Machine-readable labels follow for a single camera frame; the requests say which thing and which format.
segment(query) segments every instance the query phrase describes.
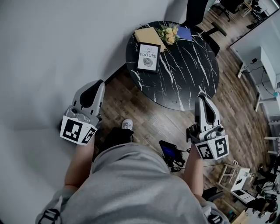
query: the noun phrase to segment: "black device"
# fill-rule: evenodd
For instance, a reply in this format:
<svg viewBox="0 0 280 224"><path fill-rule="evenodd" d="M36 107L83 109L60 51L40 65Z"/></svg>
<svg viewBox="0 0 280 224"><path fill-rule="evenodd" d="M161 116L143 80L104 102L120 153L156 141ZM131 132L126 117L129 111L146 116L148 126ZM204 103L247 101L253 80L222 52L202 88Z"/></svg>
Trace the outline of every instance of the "black device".
<svg viewBox="0 0 280 224"><path fill-rule="evenodd" d="M173 168L174 164L177 164L179 167L183 167L185 164L185 160L183 160L182 152L177 149L177 146L163 140L159 141L162 152L164 154L163 159L166 162L168 167ZM177 167L173 168L172 172L179 171Z"/></svg>

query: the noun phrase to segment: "blue notebook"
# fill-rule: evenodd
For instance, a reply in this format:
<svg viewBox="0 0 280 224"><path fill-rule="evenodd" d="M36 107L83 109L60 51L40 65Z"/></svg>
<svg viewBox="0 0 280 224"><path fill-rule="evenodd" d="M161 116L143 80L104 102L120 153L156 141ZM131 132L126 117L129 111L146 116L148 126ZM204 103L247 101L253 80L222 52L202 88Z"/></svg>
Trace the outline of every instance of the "blue notebook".
<svg viewBox="0 0 280 224"><path fill-rule="evenodd" d="M182 27L182 26L178 26L178 32L177 35L185 40L190 40L192 41L192 34L191 34L191 30L186 28L186 27Z"/></svg>

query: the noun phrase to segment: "gray shirt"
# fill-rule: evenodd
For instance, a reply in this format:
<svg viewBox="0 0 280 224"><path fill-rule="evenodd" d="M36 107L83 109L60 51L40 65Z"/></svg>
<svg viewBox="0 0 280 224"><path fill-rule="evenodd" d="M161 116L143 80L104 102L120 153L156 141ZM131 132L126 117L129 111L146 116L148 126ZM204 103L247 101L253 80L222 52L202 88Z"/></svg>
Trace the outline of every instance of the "gray shirt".
<svg viewBox="0 0 280 224"><path fill-rule="evenodd" d="M59 207L64 224L208 223L228 220L211 202L200 204L188 185L171 175L163 159L135 143L112 147L94 161L93 173L76 191L58 191L44 208ZM38 215L36 223L42 217Z"/></svg>

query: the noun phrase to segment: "white sneaker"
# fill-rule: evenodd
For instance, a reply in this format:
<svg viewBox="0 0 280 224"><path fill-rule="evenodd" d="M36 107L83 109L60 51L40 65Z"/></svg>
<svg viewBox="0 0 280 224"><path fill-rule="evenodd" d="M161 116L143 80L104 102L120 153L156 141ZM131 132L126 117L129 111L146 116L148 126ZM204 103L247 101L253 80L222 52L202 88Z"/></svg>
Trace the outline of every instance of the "white sneaker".
<svg viewBox="0 0 280 224"><path fill-rule="evenodd" d="M122 129L129 129L132 130L133 127L133 121L132 119L125 119L122 122Z"/></svg>

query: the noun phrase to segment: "chair armrest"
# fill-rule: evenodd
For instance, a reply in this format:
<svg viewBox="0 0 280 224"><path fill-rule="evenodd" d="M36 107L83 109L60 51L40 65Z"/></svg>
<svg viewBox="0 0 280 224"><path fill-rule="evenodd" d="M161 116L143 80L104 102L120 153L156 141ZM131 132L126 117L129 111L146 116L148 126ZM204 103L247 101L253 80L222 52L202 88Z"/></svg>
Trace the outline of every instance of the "chair armrest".
<svg viewBox="0 0 280 224"><path fill-rule="evenodd" d="M227 36L227 33L215 22L211 23L222 35L225 37Z"/></svg>

